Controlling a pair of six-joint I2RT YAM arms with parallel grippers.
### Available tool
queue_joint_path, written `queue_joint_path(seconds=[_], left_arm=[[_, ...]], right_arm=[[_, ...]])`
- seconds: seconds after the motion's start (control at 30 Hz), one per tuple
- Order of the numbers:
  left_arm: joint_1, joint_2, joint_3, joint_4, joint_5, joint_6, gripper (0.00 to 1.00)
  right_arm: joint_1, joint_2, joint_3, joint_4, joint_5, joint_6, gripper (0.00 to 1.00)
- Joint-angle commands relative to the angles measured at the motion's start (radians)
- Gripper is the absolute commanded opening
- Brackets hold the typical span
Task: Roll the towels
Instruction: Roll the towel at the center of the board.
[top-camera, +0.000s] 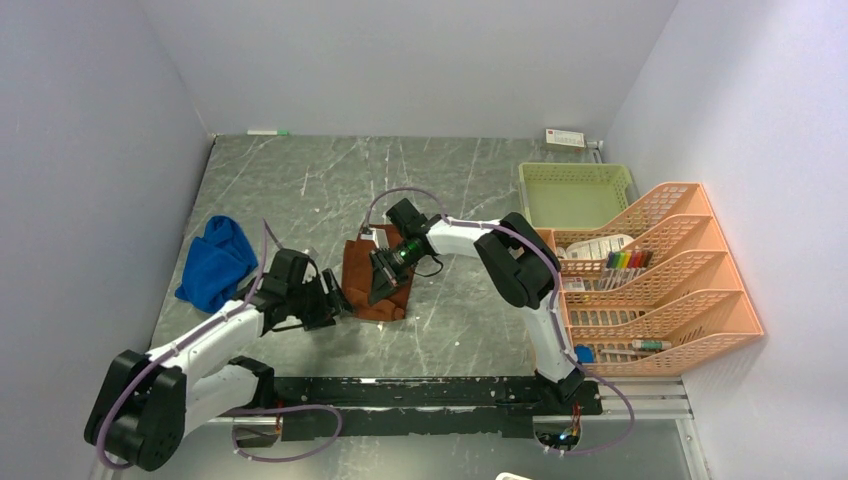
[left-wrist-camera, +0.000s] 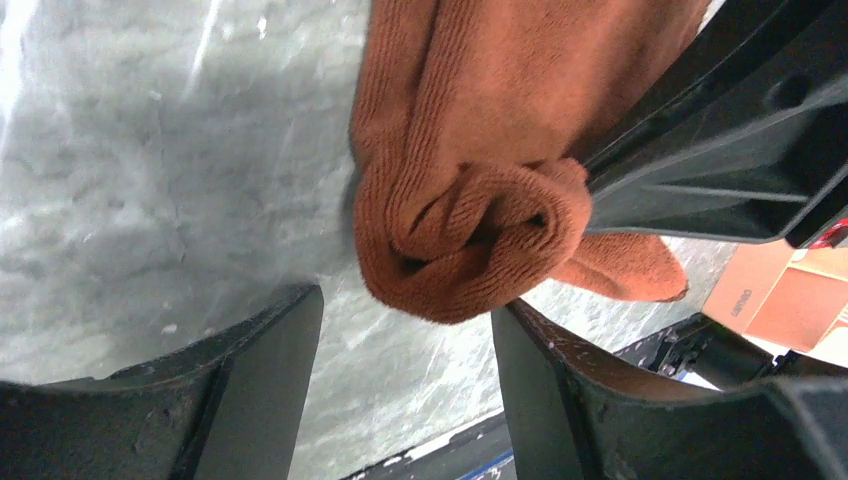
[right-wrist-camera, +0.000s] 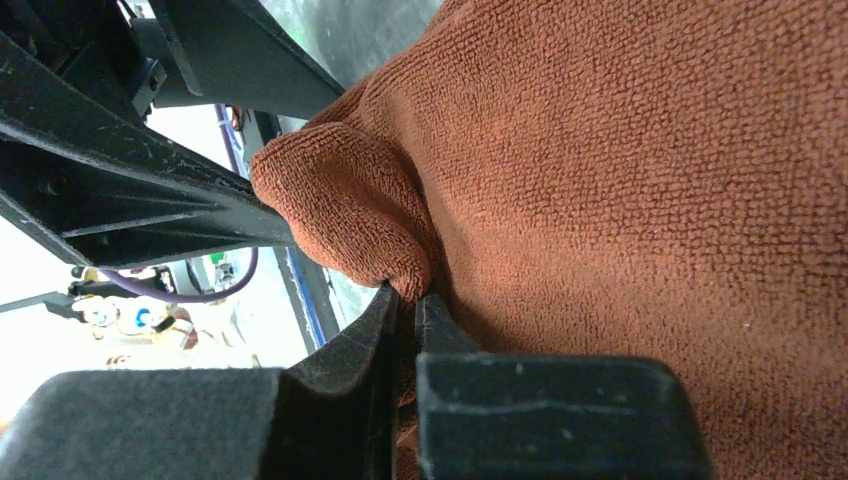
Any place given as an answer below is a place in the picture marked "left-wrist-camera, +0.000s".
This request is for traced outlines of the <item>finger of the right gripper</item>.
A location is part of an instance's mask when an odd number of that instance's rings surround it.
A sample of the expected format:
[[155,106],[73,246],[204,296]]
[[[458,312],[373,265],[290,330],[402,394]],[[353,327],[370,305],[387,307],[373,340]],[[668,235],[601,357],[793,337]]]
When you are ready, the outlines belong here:
[[835,3],[831,0],[727,1],[681,56],[593,147],[592,177],[716,101],[759,69]]
[[807,247],[847,216],[847,73],[639,103],[586,158],[591,234]]

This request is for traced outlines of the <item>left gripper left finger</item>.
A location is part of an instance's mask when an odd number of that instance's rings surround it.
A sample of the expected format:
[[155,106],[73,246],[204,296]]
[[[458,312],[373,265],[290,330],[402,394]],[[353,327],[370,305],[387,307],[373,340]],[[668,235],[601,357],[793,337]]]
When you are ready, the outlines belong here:
[[316,285],[106,378],[1,385],[5,479],[284,479],[321,331]]

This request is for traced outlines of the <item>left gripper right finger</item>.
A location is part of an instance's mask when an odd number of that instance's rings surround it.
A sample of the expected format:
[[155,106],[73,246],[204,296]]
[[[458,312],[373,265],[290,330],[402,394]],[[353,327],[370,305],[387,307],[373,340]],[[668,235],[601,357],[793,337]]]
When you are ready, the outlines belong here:
[[492,315],[521,479],[843,479],[847,371],[696,314],[615,353],[523,300]]

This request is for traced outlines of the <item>brown towel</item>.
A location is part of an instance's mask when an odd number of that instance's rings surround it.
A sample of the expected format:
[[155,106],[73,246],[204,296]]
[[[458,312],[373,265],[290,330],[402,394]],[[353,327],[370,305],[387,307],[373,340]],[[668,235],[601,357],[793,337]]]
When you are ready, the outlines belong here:
[[375,1],[351,134],[361,275],[443,324],[554,279],[670,302],[684,270],[646,234],[587,233],[582,151],[697,35],[704,1]]

